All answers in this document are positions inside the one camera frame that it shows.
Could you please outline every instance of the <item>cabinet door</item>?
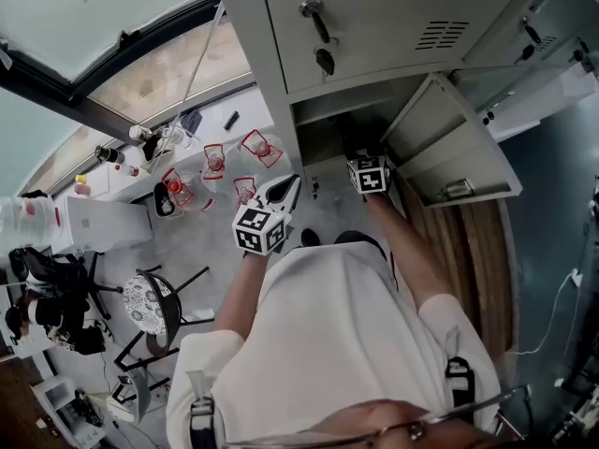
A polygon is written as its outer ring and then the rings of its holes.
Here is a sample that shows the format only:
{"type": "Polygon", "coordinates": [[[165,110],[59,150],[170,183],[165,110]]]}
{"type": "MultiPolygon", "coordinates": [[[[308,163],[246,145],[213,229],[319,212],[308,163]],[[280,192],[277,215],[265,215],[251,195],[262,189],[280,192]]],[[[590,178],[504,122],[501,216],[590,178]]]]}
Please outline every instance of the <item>cabinet door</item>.
{"type": "Polygon", "coordinates": [[[389,158],[428,207],[515,196],[516,173],[472,107],[430,74],[384,134],[389,158]]]}
{"type": "Polygon", "coordinates": [[[500,19],[488,31],[485,44],[477,45],[464,59],[467,65],[476,66],[530,66],[548,62],[562,68],[571,65],[568,59],[571,51],[553,59],[555,52],[561,52],[564,42],[576,36],[586,22],[596,21],[599,6],[594,0],[535,0],[538,7],[531,12],[527,7],[513,8],[510,18],[500,19]],[[522,17],[541,38],[534,43],[524,30],[522,17]],[[518,61],[525,47],[533,45],[534,54],[526,61],[518,61]]]}
{"type": "MultiPolygon", "coordinates": [[[[323,47],[306,0],[267,0],[287,91],[321,85],[314,51],[323,47]]],[[[411,65],[457,63],[510,0],[318,0],[319,13],[339,45],[327,81],[411,65]]]]}

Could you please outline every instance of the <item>white shirt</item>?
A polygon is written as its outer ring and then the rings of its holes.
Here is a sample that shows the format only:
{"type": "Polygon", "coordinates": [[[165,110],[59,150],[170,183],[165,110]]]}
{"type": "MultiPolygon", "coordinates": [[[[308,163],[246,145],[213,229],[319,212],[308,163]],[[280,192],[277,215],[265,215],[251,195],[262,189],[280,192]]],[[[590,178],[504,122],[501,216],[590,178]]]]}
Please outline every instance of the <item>white shirt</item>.
{"type": "MultiPolygon", "coordinates": [[[[298,432],[376,398],[447,411],[448,354],[475,372],[476,400],[499,393],[489,355],[453,296],[433,297],[416,312],[368,242],[298,248],[267,273],[246,342],[233,331],[183,339],[168,440],[172,449],[191,447],[189,370],[214,380],[226,440],[234,442],[298,432]]],[[[479,412],[476,425],[488,427],[495,411],[479,412]]]]}

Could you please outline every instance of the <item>gray floor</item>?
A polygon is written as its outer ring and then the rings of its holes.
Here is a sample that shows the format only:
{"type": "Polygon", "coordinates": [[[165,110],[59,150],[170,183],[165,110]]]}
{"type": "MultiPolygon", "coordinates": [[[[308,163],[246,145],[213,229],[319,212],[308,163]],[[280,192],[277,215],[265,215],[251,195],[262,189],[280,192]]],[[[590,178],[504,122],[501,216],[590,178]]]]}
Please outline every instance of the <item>gray floor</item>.
{"type": "MultiPolygon", "coordinates": [[[[231,231],[235,209],[230,201],[220,200],[205,213],[186,213],[182,218],[173,220],[160,220],[151,210],[153,240],[136,248],[110,251],[101,256],[96,281],[105,285],[123,285],[135,274],[136,268],[150,268],[161,264],[163,269],[159,273],[177,286],[204,266],[209,266],[209,272],[181,292],[183,313],[207,308],[217,311],[242,256],[241,251],[235,247],[231,231]]],[[[285,243],[283,253],[270,259],[270,265],[276,263],[289,249],[300,245],[301,229],[305,227],[314,229],[325,244],[332,243],[346,229],[357,229],[378,239],[387,252],[381,233],[368,219],[361,197],[351,187],[345,188],[335,197],[320,195],[316,201],[308,197],[304,188],[291,225],[296,228],[295,231],[285,243]]],[[[103,294],[103,299],[112,315],[109,326],[116,342],[109,345],[104,354],[108,363],[108,383],[104,379],[104,363],[100,355],[83,356],[60,348],[50,350],[51,360],[58,372],[71,378],[76,386],[87,393],[106,392],[108,384],[115,386],[119,371],[111,361],[120,352],[119,346],[125,346],[137,333],[137,327],[124,311],[121,296],[103,294]]],[[[90,311],[89,318],[94,317],[90,311]]],[[[210,324],[182,328],[174,345],[177,346],[181,338],[190,332],[210,329],[210,324]]],[[[143,341],[136,347],[134,354],[138,357],[149,355],[143,341]]],[[[176,355],[172,355],[153,363],[150,373],[156,379],[171,376],[176,358],[176,355]]],[[[161,408],[166,403],[165,391],[157,392],[154,399],[151,412],[143,418],[139,428],[156,444],[168,447],[165,410],[161,408]]],[[[119,448],[131,449],[124,436],[113,427],[108,414],[104,415],[110,441],[119,448]]],[[[153,447],[132,426],[127,423],[119,424],[135,449],[153,447]]]]}
{"type": "MultiPolygon", "coordinates": [[[[597,280],[592,268],[596,223],[589,201],[599,174],[599,95],[592,95],[521,135],[502,143],[524,187],[507,207],[519,274],[519,351],[537,347],[546,333],[560,284],[573,269],[583,273],[573,335],[577,289],[568,283],[560,296],[551,331],[535,354],[519,356],[517,380],[531,384],[538,428],[550,432],[572,408],[575,398],[555,387],[566,377],[576,354],[582,318],[597,280]]],[[[525,427],[523,408],[512,404],[508,415],[525,427]]]]}

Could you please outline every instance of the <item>window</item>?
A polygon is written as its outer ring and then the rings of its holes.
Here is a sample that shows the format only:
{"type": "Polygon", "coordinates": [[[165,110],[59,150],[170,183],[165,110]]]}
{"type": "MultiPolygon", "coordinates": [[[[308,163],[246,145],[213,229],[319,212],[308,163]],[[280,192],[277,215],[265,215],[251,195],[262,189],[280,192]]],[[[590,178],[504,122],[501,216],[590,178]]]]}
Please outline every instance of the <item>window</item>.
{"type": "MultiPolygon", "coordinates": [[[[11,168],[4,194],[56,188],[85,169],[95,145],[132,143],[133,123],[167,120],[183,97],[219,3],[0,0],[0,118],[11,168]],[[19,103],[10,104],[11,98],[19,103]],[[10,112],[23,105],[31,109],[21,117],[10,112]]],[[[251,77],[224,17],[191,95],[229,93],[251,77]]]]}
{"type": "MultiPolygon", "coordinates": [[[[210,27],[206,23],[151,51],[103,83],[90,97],[136,123],[178,104],[210,27]]],[[[199,66],[189,96],[193,98],[250,71],[233,25],[224,16],[199,66]]]]}
{"type": "Polygon", "coordinates": [[[48,191],[112,138],[0,89],[0,196],[48,191]]]}
{"type": "Polygon", "coordinates": [[[0,0],[0,35],[68,81],[133,34],[206,0],[0,0]]]}
{"type": "MultiPolygon", "coordinates": [[[[207,33],[202,25],[219,3],[0,0],[0,87],[131,142],[133,123],[181,99],[195,45],[207,33]]],[[[212,55],[225,53],[225,60],[200,71],[194,92],[249,72],[227,21],[212,48],[212,55]]]]}

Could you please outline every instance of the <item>box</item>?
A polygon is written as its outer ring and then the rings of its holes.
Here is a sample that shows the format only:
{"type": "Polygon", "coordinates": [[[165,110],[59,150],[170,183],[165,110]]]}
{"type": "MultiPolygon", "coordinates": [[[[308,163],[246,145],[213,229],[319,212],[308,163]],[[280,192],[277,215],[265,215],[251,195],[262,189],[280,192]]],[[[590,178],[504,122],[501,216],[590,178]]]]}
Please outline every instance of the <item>box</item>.
{"type": "Polygon", "coordinates": [[[238,248],[267,255],[285,241],[285,215],[268,208],[241,206],[233,220],[233,234],[238,248]]]}
{"type": "Polygon", "coordinates": [[[347,161],[352,184],[358,193],[384,192],[388,188],[389,168],[385,156],[367,156],[347,161]]]}

